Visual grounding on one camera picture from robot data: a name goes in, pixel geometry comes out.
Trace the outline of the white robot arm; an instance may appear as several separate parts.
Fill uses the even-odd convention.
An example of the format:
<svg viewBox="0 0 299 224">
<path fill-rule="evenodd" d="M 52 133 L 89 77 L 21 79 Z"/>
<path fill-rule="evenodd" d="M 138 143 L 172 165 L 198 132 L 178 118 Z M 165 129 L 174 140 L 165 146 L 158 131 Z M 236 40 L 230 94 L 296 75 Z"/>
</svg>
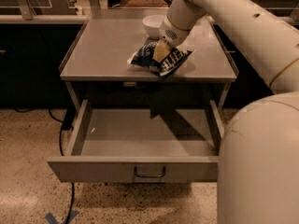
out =
<svg viewBox="0 0 299 224">
<path fill-rule="evenodd" d="M 161 39 L 180 45 L 206 14 L 273 92 L 226 127 L 218 224 L 299 224 L 299 31 L 250 0 L 173 0 Z"/>
</svg>

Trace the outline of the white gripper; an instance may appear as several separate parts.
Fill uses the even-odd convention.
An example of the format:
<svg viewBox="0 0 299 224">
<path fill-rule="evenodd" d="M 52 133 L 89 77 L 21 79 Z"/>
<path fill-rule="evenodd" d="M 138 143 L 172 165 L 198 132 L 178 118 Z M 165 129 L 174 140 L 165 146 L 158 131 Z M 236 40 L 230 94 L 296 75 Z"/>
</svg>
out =
<svg viewBox="0 0 299 224">
<path fill-rule="evenodd" d="M 159 33 L 162 40 L 157 42 L 152 56 L 152 59 L 157 63 L 167 57 L 172 47 L 177 47 L 185 41 L 190 33 L 190 23 L 181 18 L 171 20 L 165 16 Z"/>
</svg>

